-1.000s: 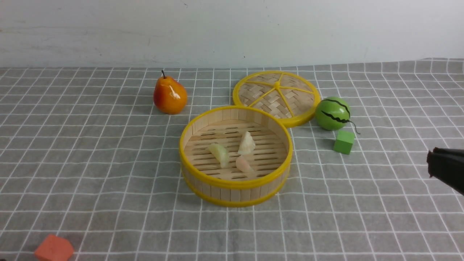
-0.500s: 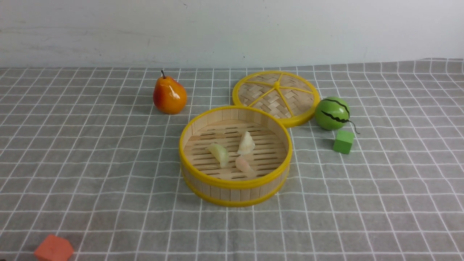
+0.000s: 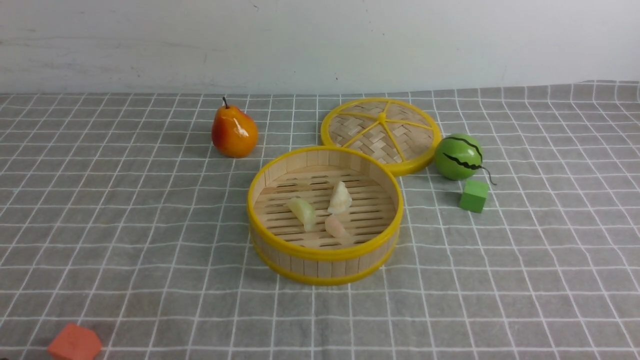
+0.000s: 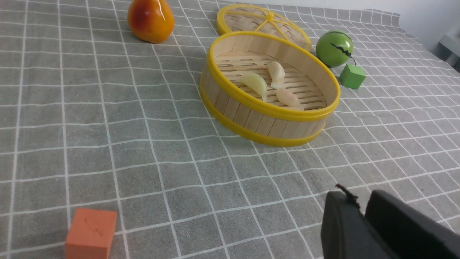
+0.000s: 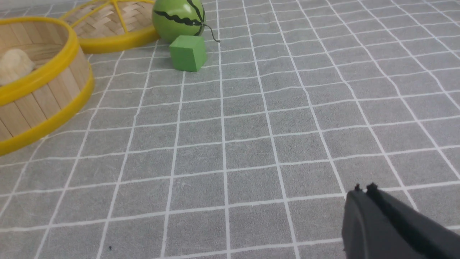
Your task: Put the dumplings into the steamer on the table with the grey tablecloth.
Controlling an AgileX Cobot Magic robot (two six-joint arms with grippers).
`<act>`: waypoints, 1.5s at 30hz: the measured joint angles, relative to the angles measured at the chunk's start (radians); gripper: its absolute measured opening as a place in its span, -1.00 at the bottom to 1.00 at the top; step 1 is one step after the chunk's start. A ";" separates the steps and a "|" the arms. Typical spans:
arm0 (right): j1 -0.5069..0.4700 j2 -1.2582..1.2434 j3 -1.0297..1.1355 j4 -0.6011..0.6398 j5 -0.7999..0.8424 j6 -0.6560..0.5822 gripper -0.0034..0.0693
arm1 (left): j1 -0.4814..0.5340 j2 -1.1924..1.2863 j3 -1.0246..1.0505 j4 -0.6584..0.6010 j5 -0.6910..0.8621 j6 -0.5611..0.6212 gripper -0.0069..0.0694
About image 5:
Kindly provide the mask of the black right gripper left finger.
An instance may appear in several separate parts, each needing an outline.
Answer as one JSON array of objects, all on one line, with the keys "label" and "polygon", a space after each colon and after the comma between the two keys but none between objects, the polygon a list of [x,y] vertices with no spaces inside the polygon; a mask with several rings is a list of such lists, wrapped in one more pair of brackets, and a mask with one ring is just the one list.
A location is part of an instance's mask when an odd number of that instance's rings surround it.
[{"label": "black right gripper left finger", "polygon": [[347,259],[435,259],[430,239],[374,183],[348,193],[342,228]]}]

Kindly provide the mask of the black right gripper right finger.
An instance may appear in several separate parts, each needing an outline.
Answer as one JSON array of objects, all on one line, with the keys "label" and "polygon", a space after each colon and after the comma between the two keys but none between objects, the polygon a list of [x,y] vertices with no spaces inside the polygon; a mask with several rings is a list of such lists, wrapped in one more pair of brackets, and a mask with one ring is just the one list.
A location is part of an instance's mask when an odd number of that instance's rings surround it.
[{"label": "black right gripper right finger", "polygon": [[458,259],[459,236],[378,189],[367,185],[366,196],[389,220],[399,236],[424,259]]}]

